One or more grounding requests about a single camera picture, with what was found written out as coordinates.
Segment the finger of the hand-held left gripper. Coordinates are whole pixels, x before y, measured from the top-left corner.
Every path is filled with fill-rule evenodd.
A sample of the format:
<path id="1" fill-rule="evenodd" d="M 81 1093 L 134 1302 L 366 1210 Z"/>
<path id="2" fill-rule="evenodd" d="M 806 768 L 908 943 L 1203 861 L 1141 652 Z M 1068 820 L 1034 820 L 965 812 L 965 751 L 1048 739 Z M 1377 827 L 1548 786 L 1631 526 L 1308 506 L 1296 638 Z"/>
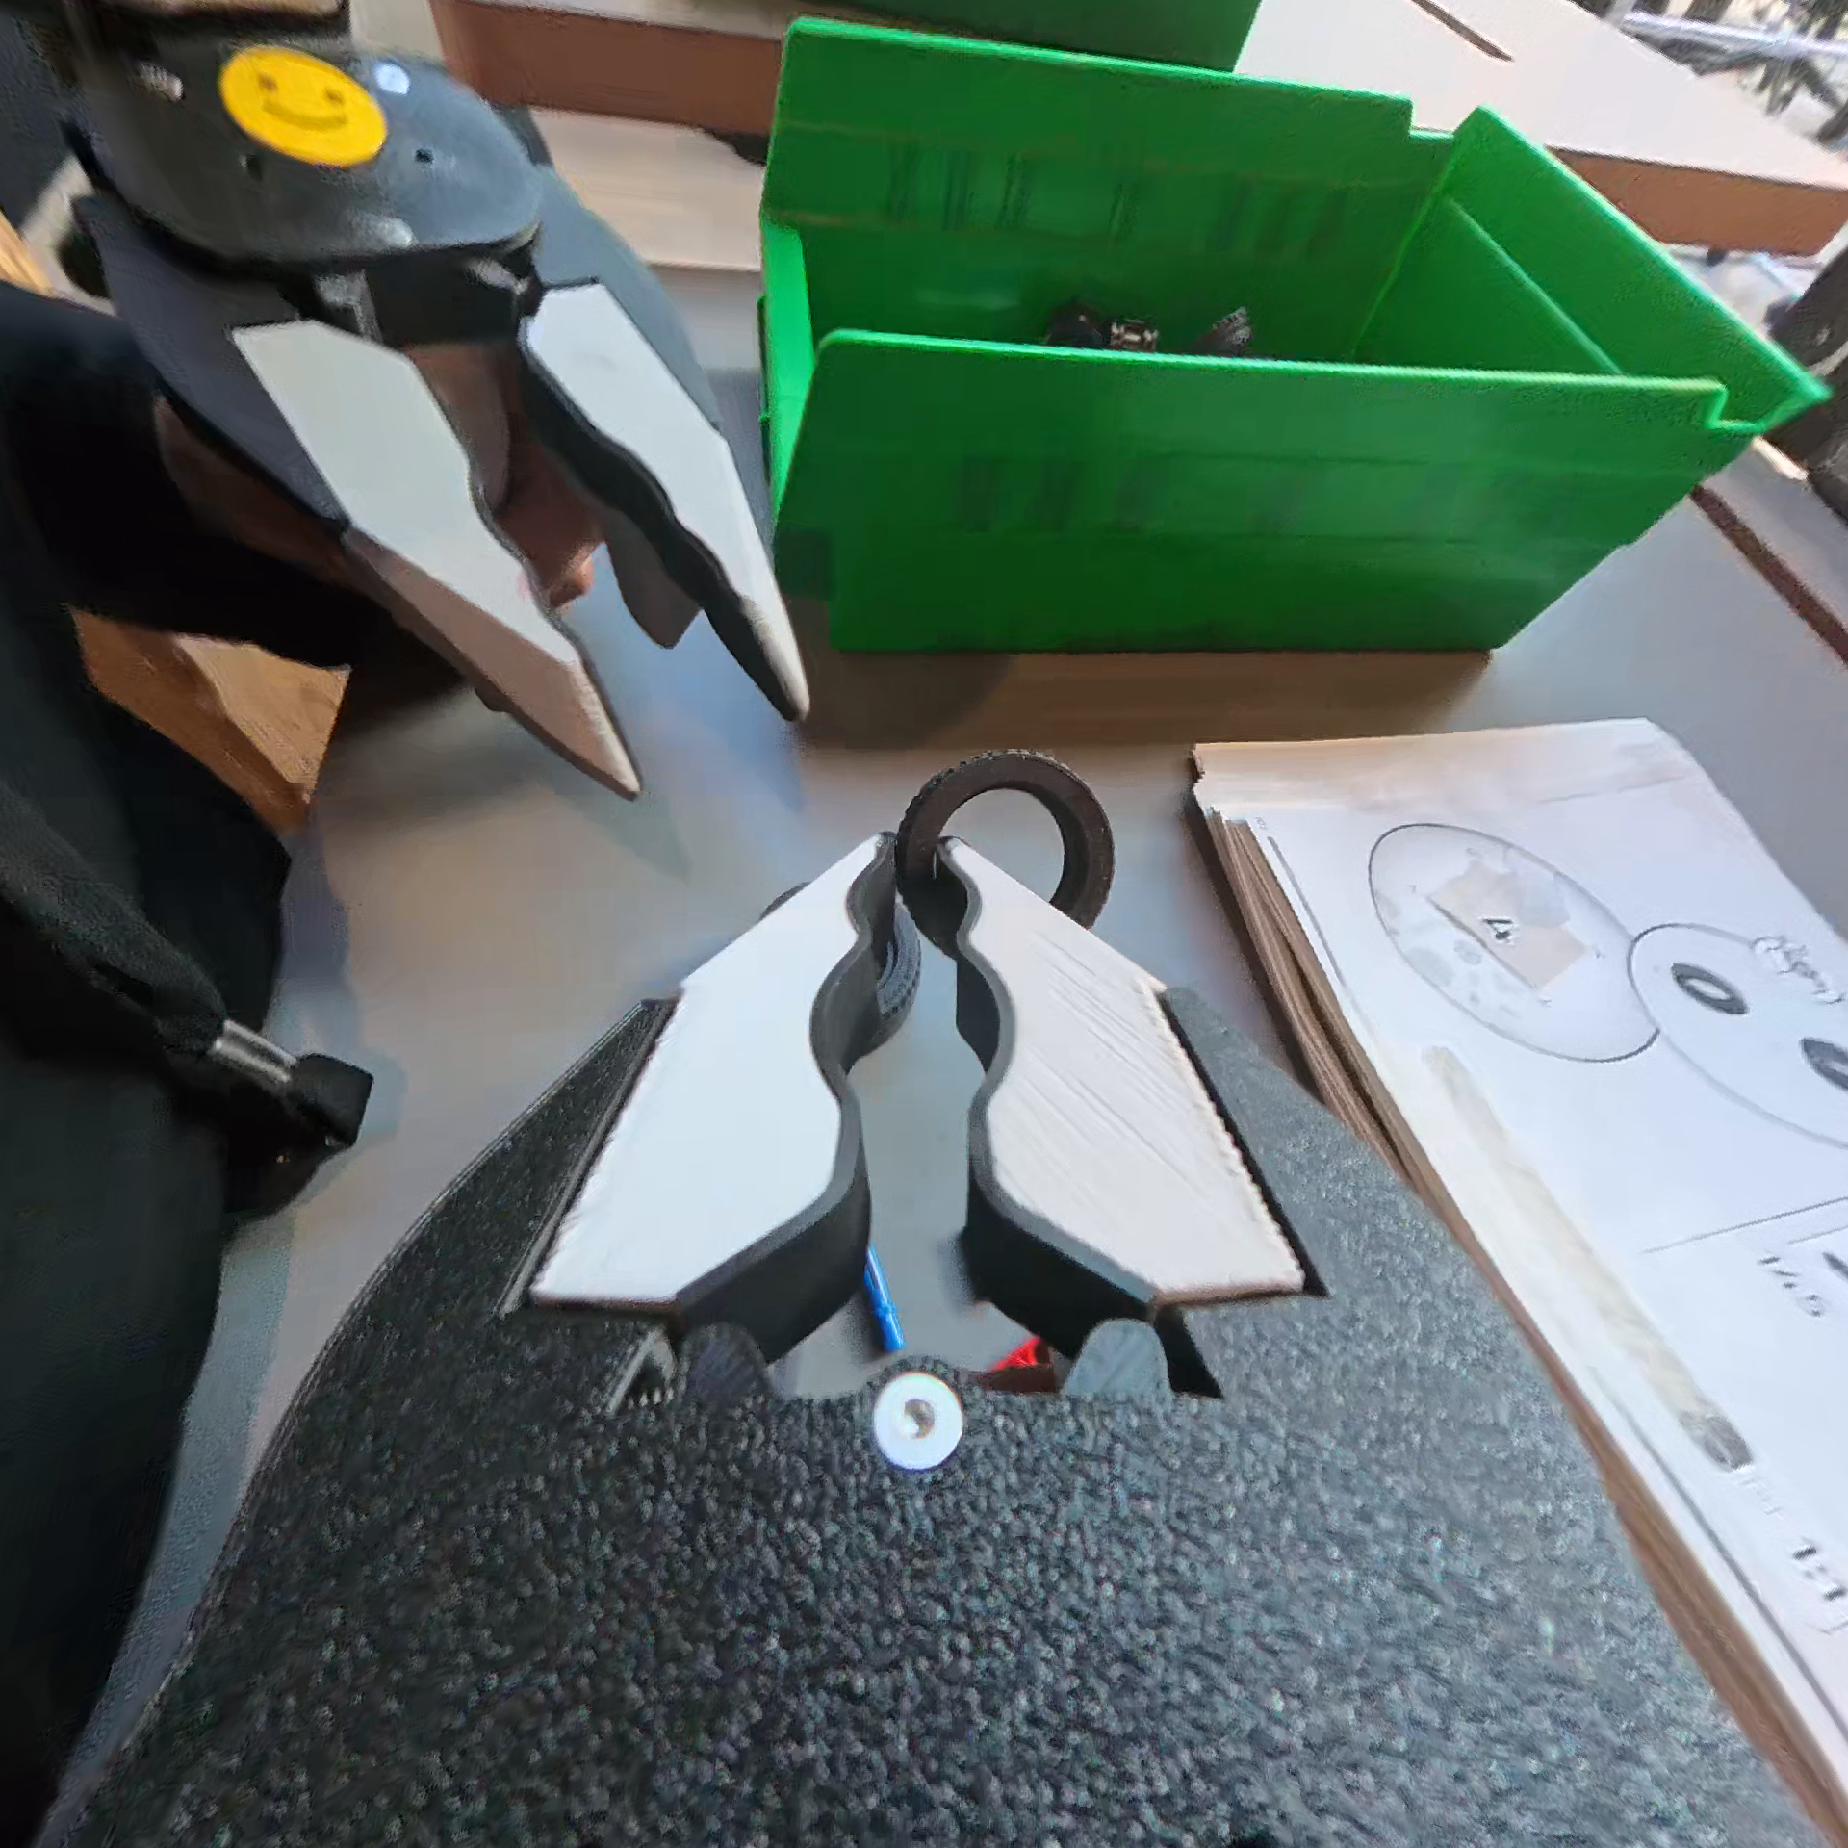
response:
<path id="1" fill-rule="evenodd" d="M 594 509 L 645 636 L 672 649 L 704 616 L 774 711 L 802 722 L 800 647 L 715 414 L 602 284 L 546 293 L 518 365 L 528 423 Z"/>
<path id="2" fill-rule="evenodd" d="M 639 775 L 582 649 L 490 519 L 470 455 L 416 362 L 317 321 L 233 343 L 400 621 L 554 755 L 622 799 Z"/>

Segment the wooden-edged table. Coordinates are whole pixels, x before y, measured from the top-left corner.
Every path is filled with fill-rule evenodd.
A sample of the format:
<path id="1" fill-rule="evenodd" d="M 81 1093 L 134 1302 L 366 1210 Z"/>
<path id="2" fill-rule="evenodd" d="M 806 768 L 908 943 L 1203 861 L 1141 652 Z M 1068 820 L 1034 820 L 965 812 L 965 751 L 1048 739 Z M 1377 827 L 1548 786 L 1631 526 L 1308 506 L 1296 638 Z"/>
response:
<path id="1" fill-rule="evenodd" d="M 849 4 L 435 3 L 451 71 L 494 104 L 768 132 L 781 42 Z M 1843 158 L 1570 4 L 1261 4 L 1243 76 L 1412 104 L 1450 132 L 1489 108 L 1685 246 L 1817 255 L 1843 229 Z"/>

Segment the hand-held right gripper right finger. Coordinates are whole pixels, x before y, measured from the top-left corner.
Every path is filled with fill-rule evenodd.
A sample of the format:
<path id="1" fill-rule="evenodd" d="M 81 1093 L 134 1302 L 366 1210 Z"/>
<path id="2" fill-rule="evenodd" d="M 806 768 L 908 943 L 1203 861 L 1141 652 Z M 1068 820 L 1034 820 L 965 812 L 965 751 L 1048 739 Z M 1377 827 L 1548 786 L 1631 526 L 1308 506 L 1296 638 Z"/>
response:
<path id="1" fill-rule="evenodd" d="M 1054 1351 L 1107 1322 L 1298 1297 L 1306 1264 L 1262 1194 L 1168 987 L 958 838 L 938 875 L 967 1114 L 961 1258 Z"/>

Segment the pile of brick parts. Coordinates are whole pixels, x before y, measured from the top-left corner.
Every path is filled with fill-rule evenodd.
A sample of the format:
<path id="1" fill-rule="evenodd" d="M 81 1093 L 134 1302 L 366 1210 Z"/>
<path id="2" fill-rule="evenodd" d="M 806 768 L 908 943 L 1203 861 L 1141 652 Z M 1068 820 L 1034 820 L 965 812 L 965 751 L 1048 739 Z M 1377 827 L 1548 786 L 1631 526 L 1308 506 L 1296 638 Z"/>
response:
<path id="1" fill-rule="evenodd" d="M 1046 316 L 1042 343 L 1076 351 L 1186 355 L 1234 360 L 1253 351 L 1255 327 L 1249 311 L 1236 308 L 1212 321 L 1192 343 L 1178 345 L 1141 316 L 1107 314 L 1080 301 L 1066 301 Z"/>

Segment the grey desk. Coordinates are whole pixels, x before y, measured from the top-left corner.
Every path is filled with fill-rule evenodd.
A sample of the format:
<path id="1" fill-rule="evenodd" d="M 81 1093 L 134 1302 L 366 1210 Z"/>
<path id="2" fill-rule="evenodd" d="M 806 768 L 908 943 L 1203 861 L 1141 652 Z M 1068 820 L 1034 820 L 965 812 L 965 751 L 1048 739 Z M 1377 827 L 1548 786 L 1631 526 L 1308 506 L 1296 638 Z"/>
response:
<path id="1" fill-rule="evenodd" d="M 1476 1264 L 1305 1093 L 1200 850 L 1195 747 L 1386 741 L 1365 795 L 1538 731 L 1665 732 L 1843 934 L 1843 660 L 1692 501 L 1494 654 L 840 654 L 791 726 L 705 624 L 570 612 L 620 799 L 462 687 L 354 670 L 267 1025 L 376 1075 L 241 1234 L 166 1548 L 195 1572 L 69 1843 L 1823 1843 L 1631 1561 Z M 1099 799 L 1081 946 L 1170 989 L 1327 1282 L 1165 1311 L 1214 1391 L 1005 1394 L 958 1258 L 956 962 L 846 1074 L 860 1286 L 791 1358 L 539 1263 L 691 977 L 851 901 L 916 788 L 1037 752 Z"/>

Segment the green plastic bin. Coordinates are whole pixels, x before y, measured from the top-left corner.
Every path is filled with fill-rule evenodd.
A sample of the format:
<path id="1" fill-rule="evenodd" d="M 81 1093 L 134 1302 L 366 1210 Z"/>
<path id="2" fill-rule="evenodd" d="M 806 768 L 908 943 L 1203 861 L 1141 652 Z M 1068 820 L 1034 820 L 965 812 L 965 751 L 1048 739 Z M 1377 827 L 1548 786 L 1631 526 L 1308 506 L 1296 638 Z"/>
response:
<path id="1" fill-rule="evenodd" d="M 1828 399 L 1489 108 L 814 15 L 778 64 L 774 563 L 840 649 L 1492 652 Z"/>
<path id="2" fill-rule="evenodd" d="M 1229 73 L 1258 3 L 851 3 L 916 26 Z"/>

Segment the open instruction booklet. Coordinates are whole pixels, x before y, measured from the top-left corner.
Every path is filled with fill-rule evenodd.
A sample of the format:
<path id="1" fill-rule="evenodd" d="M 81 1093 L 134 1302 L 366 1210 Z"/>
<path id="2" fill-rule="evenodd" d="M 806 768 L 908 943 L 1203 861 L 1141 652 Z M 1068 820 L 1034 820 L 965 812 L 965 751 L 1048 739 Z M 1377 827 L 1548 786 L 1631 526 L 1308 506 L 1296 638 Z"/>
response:
<path id="1" fill-rule="evenodd" d="M 1843 1843 L 1845 952 L 1643 719 L 1200 744 L 1310 1086 L 1450 1226 Z"/>

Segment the person's left hand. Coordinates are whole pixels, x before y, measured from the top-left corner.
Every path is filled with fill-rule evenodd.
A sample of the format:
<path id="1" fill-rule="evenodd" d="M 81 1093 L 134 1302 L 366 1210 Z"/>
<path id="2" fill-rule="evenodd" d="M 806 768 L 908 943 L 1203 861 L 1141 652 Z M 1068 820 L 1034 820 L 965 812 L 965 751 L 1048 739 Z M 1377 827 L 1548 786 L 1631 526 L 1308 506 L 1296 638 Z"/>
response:
<path id="1" fill-rule="evenodd" d="M 605 547 L 594 506 L 535 436 L 512 351 L 479 343 L 411 349 L 477 476 L 490 519 L 529 568 L 546 603 L 564 610 L 590 591 Z"/>

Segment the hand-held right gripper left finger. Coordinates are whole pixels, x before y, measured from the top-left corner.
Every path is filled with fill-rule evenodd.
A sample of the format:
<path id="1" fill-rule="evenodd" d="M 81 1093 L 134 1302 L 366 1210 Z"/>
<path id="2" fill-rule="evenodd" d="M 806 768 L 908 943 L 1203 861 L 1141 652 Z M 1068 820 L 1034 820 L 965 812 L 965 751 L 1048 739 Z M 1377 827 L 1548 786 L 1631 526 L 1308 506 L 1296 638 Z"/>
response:
<path id="1" fill-rule="evenodd" d="M 877 835 L 895 885 L 892 833 L 821 873 L 856 864 Z M 860 1289 L 871 1191 L 851 1070 L 826 1070 L 814 1088 L 763 1081 L 750 1060 L 765 981 L 750 972 L 750 931 L 667 1000 L 543 1240 L 537 1309 L 607 1309 L 675 1333 L 730 1324 L 761 1356 L 785 1356 Z"/>

